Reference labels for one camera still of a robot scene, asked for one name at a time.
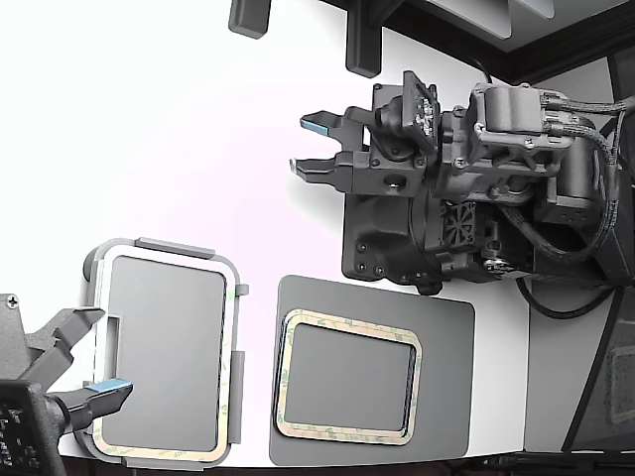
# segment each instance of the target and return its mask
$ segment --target rounded rectangular frame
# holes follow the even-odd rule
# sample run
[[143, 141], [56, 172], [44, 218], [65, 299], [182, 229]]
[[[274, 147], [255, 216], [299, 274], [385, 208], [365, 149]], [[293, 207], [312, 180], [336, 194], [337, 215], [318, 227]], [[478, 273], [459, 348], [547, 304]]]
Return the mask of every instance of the rounded rectangular frame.
[[[110, 280], [114, 261], [119, 257], [136, 258], [146, 261], [154, 261], [179, 267], [215, 272], [225, 279], [225, 301], [222, 322], [222, 341], [220, 346], [220, 374], [218, 379], [218, 419], [216, 422], [217, 442], [216, 446], [207, 452], [180, 451], [154, 448], [139, 448], [109, 444], [103, 438], [103, 418], [98, 418], [93, 423], [92, 439], [99, 451], [108, 456], [126, 458], [141, 458], [169, 461], [187, 461], [199, 463], [213, 463], [221, 459], [228, 449], [228, 407], [229, 407], [229, 383], [234, 326], [234, 303], [236, 299], [236, 279], [234, 270], [222, 261], [209, 261], [191, 256], [166, 253], [153, 249], [139, 248], [127, 244], [116, 244], [108, 249], [103, 258], [99, 260], [96, 285], [94, 287], [94, 305], [102, 308], [108, 314]], [[102, 319], [95, 326], [96, 352], [95, 352], [95, 382], [101, 382], [114, 377], [106, 375], [106, 338], [108, 328], [107, 319]]]
[[[404, 424], [399, 430], [353, 428], [323, 424], [294, 423], [285, 420], [294, 332], [298, 325], [312, 325], [329, 330], [388, 340], [411, 347], [409, 379], [404, 403]], [[403, 445], [410, 441], [415, 431], [415, 415], [419, 393], [422, 347], [417, 335], [405, 329], [388, 325], [373, 324], [361, 320], [322, 314], [310, 310], [294, 309], [283, 321], [281, 347], [276, 382], [276, 427], [285, 436], [295, 438], [321, 439], [370, 444]]]

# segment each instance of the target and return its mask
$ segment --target gray tray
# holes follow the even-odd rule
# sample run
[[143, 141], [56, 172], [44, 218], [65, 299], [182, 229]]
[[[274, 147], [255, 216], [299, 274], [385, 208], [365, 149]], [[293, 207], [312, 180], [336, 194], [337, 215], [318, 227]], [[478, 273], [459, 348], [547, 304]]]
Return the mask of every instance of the gray tray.
[[134, 384], [122, 411], [76, 434], [95, 457], [129, 467], [204, 469], [240, 439], [242, 364], [235, 351], [246, 285], [212, 250], [112, 240], [86, 259], [96, 327], [94, 378]]
[[[287, 324], [294, 313], [337, 316], [344, 327], [298, 325], [291, 362], [285, 363], [281, 347], [289, 349]], [[370, 330], [388, 326], [402, 337], [345, 329], [364, 323]], [[409, 345], [411, 334], [419, 348]], [[278, 300], [271, 460], [279, 466], [336, 466], [460, 458], [469, 443], [473, 341], [474, 310], [467, 302], [285, 277]], [[420, 358], [418, 379], [413, 357]], [[414, 382], [418, 388], [409, 388]], [[287, 426], [278, 412], [281, 393]], [[413, 431], [407, 429], [409, 402], [416, 406]], [[303, 432], [307, 425], [313, 432]], [[322, 427], [326, 439], [317, 439]], [[343, 427], [356, 428], [361, 437], [342, 435]], [[407, 437], [373, 439], [400, 428]]]

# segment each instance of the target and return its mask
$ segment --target gray pad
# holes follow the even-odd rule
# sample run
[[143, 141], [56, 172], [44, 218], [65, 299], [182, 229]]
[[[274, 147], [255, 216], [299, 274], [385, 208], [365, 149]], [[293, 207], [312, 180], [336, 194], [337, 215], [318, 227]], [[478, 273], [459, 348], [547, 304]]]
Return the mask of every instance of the gray pad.
[[[389, 464], [465, 454], [474, 340], [474, 310], [469, 303], [285, 277], [279, 289], [276, 364], [282, 321], [297, 308], [415, 332], [423, 352], [416, 426], [407, 444], [395, 446], [287, 437], [272, 419], [274, 464]], [[401, 426], [409, 346], [306, 325], [299, 325], [296, 332], [287, 420], [373, 429]]]
[[121, 316], [117, 376], [134, 382], [134, 392], [121, 412], [105, 418], [106, 442], [183, 451], [216, 446], [224, 295], [218, 273], [115, 259], [109, 310]]
[[401, 429], [410, 349], [388, 340], [299, 325], [294, 333], [286, 420]]

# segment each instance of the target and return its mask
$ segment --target white table surface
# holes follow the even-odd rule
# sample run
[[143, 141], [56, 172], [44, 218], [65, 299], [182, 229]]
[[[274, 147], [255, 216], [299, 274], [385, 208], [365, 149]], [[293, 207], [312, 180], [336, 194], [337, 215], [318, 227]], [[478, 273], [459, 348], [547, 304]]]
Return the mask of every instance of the white table surface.
[[[84, 304], [83, 259], [110, 238], [145, 236], [228, 257], [251, 294], [238, 326], [242, 443], [223, 465], [270, 466], [278, 283], [289, 274], [347, 281], [343, 195], [289, 170], [290, 158], [327, 158], [337, 143], [301, 129], [299, 118], [370, 107], [372, 84], [400, 84], [404, 69], [436, 83], [451, 109], [466, 105], [482, 75], [384, 31], [383, 72], [366, 79], [344, 67], [343, 11], [275, 0], [269, 33], [254, 41], [229, 32], [229, 6], [0, 3], [0, 290], [19, 296], [31, 332]], [[513, 283], [456, 282], [441, 296], [476, 309], [468, 455], [522, 449], [526, 304]], [[53, 390], [89, 379], [93, 350], [82, 340]], [[61, 449], [82, 454], [70, 437]]]

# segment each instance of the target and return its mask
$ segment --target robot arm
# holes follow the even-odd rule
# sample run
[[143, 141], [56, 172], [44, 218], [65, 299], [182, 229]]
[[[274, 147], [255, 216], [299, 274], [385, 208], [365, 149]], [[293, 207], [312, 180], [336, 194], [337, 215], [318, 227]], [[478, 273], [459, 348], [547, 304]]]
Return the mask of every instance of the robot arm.
[[[634, 108], [483, 83], [466, 108], [442, 112], [436, 87], [406, 71], [403, 86], [374, 86], [371, 111], [305, 116], [303, 127], [342, 152], [292, 169], [346, 193], [342, 271], [351, 279], [434, 295], [452, 279], [530, 278], [608, 295], [635, 276], [633, 168], [627, 158], [618, 165], [621, 122]], [[580, 114], [614, 119], [597, 131]]]

